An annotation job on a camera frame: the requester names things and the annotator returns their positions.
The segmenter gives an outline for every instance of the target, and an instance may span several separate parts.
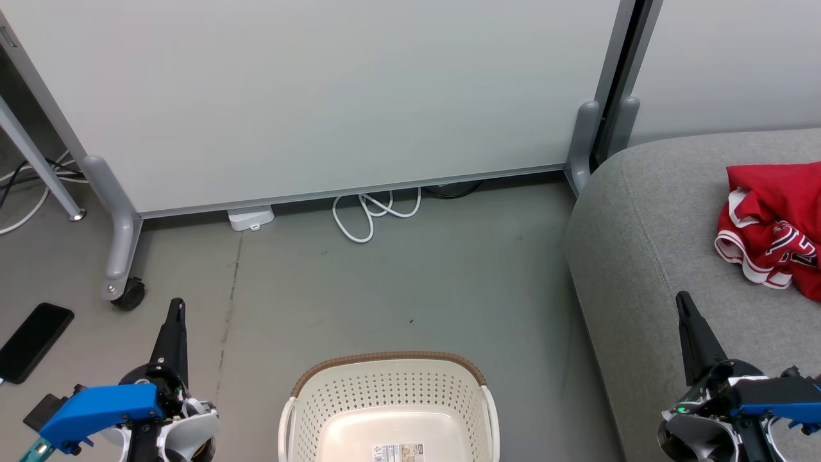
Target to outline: red jersey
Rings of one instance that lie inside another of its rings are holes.
[[[727,167],[730,196],[718,217],[715,247],[756,284],[793,282],[821,302],[821,162]]]

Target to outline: gray stand leg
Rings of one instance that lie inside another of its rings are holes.
[[[91,187],[111,214],[114,225],[114,237],[111,252],[108,254],[102,295],[104,300],[115,300],[122,295],[126,287],[143,220],[137,215],[134,206],[103,158],[89,155],[82,163]]]
[[[577,196],[590,178],[590,153],[593,149],[596,130],[599,128],[599,117],[599,103],[595,101],[582,104],[576,115],[576,126],[573,127],[565,175],[573,193]]]
[[[616,123],[613,126],[613,134],[608,147],[608,159],[618,151],[626,149],[630,143],[630,135],[633,133],[635,117],[639,115],[640,105],[641,102],[635,96],[626,97],[618,105]]]
[[[0,127],[2,127],[3,131],[11,138],[11,141],[14,142],[25,159],[29,161],[34,171],[43,179],[49,191],[60,201],[63,208],[66,209],[68,219],[70,221],[82,219],[85,216],[85,210],[77,206],[77,203],[74,202],[74,199],[68,194],[66,187],[62,185],[62,182],[57,178],[54,170],[52,170],[51,166],[46,162],[45,157],[43,157],[40,150],[37,149],[37,146],[34,145],[29,134],[25,132],[23,126],[20,125],[20,121],[14,117],[6,101],[2,98],[0,98]]]

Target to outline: white power strip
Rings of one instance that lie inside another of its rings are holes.
[[[273,210],[271,206],[241,207],[239,209],[228,209],[228,220],[234,231],[245,231],[250,229],[256,231],[263,224],[273,221]]]

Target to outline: white cable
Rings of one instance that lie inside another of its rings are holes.
[[[2,236],[5,233],[10,233],[11,231],[14,231],[15,229],[20,228],[20,226],[25,224],[26,221],[29,221],[31,219],[31,217],[33,217],[34,214],[37,213],[37,210],[40,210],[40,207],[43,206],[43,203],[46,201],[46,197],[48,197],[48,188],[46,188],[46,190],[43,191],[43,196],[40,197],[40,202],[38,202],[37,205],[34,206],[34,209],[32,209],[31,212],[29,212],[28,215],[23,217],[22,220],[18,221],[17,223],[13,224],[12,226],[9,226],[6,229],[0,229],[0,236]]]
[[[339,196],[339,197],[337,197],[336,199],[333,200],[333,205],[331,206],[331,213],[333,213],[333,219],[334,219],[334,221],[337,222],[337,226],[339,226],[339,229],[342,231],[342,233],[344,233],[351,241],[353,241],[355,243],[360,243],[360,244],[367,243],[369,240],[371,240],[371,238],[374,237],[374,217],[380,217],[380,216],[385,216],[387,214],[391,214],[391,215],[396,216],[398,218],[410,218],[413,215],[416,215],[416,212],[419,210],[419,205],[422,202],[422,188],[417,187],[416,188],[416,206],[413,208],[413,211],[411,213],[403,214],[403,213],[397,212],[396,210],[393,209],[393,191],[390,191],[388,193],[388,195],[390,197],[390,200],[388,201],[387,206],[384,205],[382,202],[377,201],[376,199],[374,199],[373,197],[371,197],[367,194],[357,194],[356,195],[356,197],[359,199],[360,205],[362,206],[362,210],[365,212],[365,218],[368,219],[368,236],[366,238],[358,238],[358,237],[354,236],[353,234],[348,233],[348,230],[345,228],[344,225],[342,225],[342,222],[339,220],[339,215],[337,215],[337,203],[339,203],[339,200],[342,199],[342,196]],[[372,211],[370,211],[370,209],[368,208],[368,203],[365,201],[365,199],[367,199],[368,201],[373,202],[377,207],[382,209],[382,211],[381,212],[372,212]]]
[[[58,158],[57,158],[56,162],[57,162],[58,164],[60,164],[60,162],[61,162],[63,159],[65,159],[67,155],[68,155],[68,150],[66,150],[66,152],[62,153],[62,155],[61,155],[60,157],[58,157]],[[76,163],[76,161],[72,159],[72,160],[69,160],[68,162],[66,162],[65,164],[61,164],[61,165],[64,165],[64,166],[65,166],[65,165],[71,165],[71,164],[75,164],[75,163]],[[31,169],[31,165],[30,165],[30,164],[29,164],[29,165],[26,165],[25,167],[23,167],[23,168],[21,169],[21,171],[22,171],[22,170],[27,170],[27,169]],[[9,179],[9,178],[11,178],[11,176],[12,176],[13,174],[14,174],[14,173],[9,173],[9,174],[8,174],[8,175],[6,175],[5,177],[0,178],[0,181],[5,180],[5,179]],[[62,181],[65,181],[65,182],[82,182],[82,183],[88,183],[88,182],[87,182],[87,181],[85,181],[85,180],[77,180],[77,179],[74,179],[74,178],[62,178],[62,177],[59,177],[59,176],[58,176],[58,178],[60,178]],[[39,202],[37,202],[37,205],[36,205],[36,206],[34,206],[34,209],[32,209],[32,210],[31,210],[31,212],[29,212],[29,214],[28,214],[28,215],[26,215],[25,217],[23,217],[23,219],[22,219],[22,220],[18,221],[17,223],[13,224],[12,226],[9,226],[8,228],[5,228],[5,229],[0,229],[0,236],[2,236],[3,234],[6,234],[6,233],[10,233],[11,231],[14,231],[15,229],[20,228],[20,226],[22,226],[22,225],[23,225],[23,224],[25,224],[27,221],[29,221],[29,220],[31,219],[31,217],[33,217],[33,216],[34,216],[34,214],[36,214],[36,213],[37,213],[37,211],[38,211],[38,210],[40,210],[40,207],[42,207],[42,206],[43,206],[43,204],[45,203],[46,198],[48,197],[48,192],[49,192],[48,187],[46,187],[46,190],[45,190],[45,191],[43,191],[43,196],[41,196],[41,197],[40,197],[40,201],[39,201]]]

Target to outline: basket handle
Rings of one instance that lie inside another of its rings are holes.
[[[279,434],[277,435],[277,449],[279,450],[279,462],[288,462],[288,448],[285,436],[288,433],[288,423],[291,421],[291,411],[294,409],[295,397],[291,397],[285,403],[282,416],[279,418]]]
[[[499,462],[502,455],[502,447],[499,442],[499,414],[496,412],[496,401],[487,386],[482,385],[484,400],[488,406],[488,416],[490,417],[490,437],[493,440],[493,462]]]

